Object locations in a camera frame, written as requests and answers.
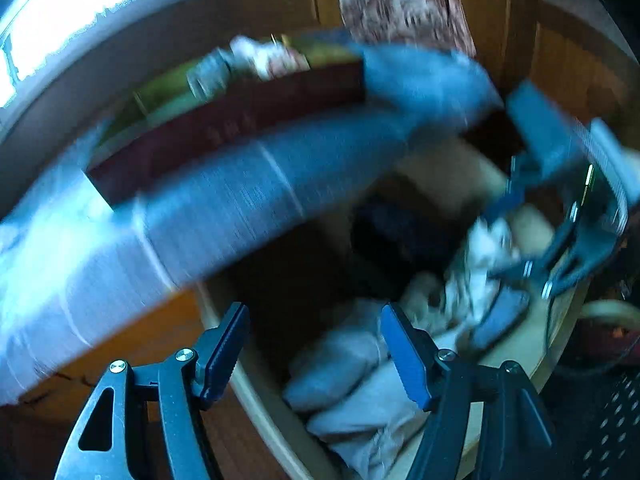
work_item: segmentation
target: cable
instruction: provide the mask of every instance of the cable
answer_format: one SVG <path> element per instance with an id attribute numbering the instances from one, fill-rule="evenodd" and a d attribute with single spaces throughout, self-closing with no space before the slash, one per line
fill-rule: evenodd
<path id="1" fill-rule="evenodd" d="M 549 301 L 549 308 L 546 311 L 545 355 L 549 359 L 551 359 L 550 352 L 549 352 L 551 314 L 552 314 L 552 309 L 555 302 L 556 302 L 555 298 Z M 618 357 L 609 361 L 608 363 L 604 363 L 603 365 L 599 365 L 593 368 L 587 368 L 585 370 L 580 370 L 579 368 L 571 368 L 571 367 L 556 363 L 556 366 L 554 367 L 554 371 L 558 373 L 558 375 L 567 379 L 588 379 L 598 375 L 604 375 L 605 373 L 609 372 L 610 370 L 618 366 L 624 359 L 626 359 L 639 342 L 640 342 L 640 335 L 637 336 L 634 339 L 634 341 L 628 347 L 626 347 L 625 350 Z"/>

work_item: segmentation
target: pile of clothes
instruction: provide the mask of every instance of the pile of clothes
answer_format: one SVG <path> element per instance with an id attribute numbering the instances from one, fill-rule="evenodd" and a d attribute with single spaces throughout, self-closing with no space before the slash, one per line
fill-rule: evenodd
<path id="1" fill-rule="evenodd" d="M 378 228 L 390 245 L 402 246 L 410 240 L 414 250 L 404 247 L 400 257 L 411 267 L 420 259 L 416 257 L 420 236 L 405 222 L 408 213 L 398 217 L 397 207 L 383 202 L 366 207 L 369 227 Z M 390 218 L 404 219 L 395 238 L 384 228 L 394 224 Z M 444 274 L 418 272 L 398 304 L 412 325 L 426 330 L 439 348 L 477 356 L 526 312 L 526 292 L 500 286 L 490 278 L 492 270 L 518 258 L 504 219 L 491 225 L 478 219 Z M 295 412 L 309 416 L 307 430 L 364 480 L 384 478 L 403 444 L 427 417 L 408 399 L 389 359 L 379 322 L 387 302 L 388 298 L 359 299 L 336 308 L 334 329 L 293 360 L 291 379 L 283 393 Z"/>

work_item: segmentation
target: open drawer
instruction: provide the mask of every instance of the open drawer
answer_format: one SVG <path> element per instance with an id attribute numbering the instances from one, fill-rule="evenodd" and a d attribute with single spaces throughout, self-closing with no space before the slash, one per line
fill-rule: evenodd
<path id="1" fill-rule="evenodd" d="M 397 165 L 396 172 L 411 181 L 412 192 L 417 189 L 439 215 L 451 221 L 500 196 L 506 183 L 495 166 L 457 139 L 412 155 Z M 401 202 L 412 199 L 412 192 L 396 192 L 402 195 L 398 197 Z M 231 301 L 244 301 L 250 308 L 252 340 L 230 384 L 261 437 L 294 480 L 342 478 L 341 462 L 306 432 L 281 393 L 290 359 L 327 329 L 326 311 L 350 298 L 342 264 L 349 251 L 350 211 L 361 198 L 338 205 L 200 284 L 206 326 L 216 326 Z M 551 225 L 531 205 L 514 212 L 509 222 L 514 243 L 524 253 L 539 253 L 552 238 Z M 586 287 L 579 286 L 556 300 L 552 354 L 563 350 L 585 293 Z M 481 362 L 497 367 L 507 359 L 515 360 L 541 389 L 552 370 L 543 358 L 548 303 L 539 294 L 532 298 L 527 317 Z M 474 404 L 459 478 L 473 468 L 481 417 L 482 406 Z M 403 448 L 388 478 L 406 477 L 421 436 Z"/>

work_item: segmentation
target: wooden floor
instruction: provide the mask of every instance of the wooden floor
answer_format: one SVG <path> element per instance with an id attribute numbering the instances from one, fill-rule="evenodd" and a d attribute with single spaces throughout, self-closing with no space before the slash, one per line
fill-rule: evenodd
<path id="1" fill-rule="evenodd" d="M 244 414 L 231 389 L 208 412 L 202 413 L 207 436 L 226 480 L 286 480 L 288 477 L 254 426 Z M 51 480 L 71 427 L 29 420 L 11 408 L 0 409 L 0 478 Z M 171 480 L 159 423 L 150 424 L 148 443 L 158 480 Z"/>

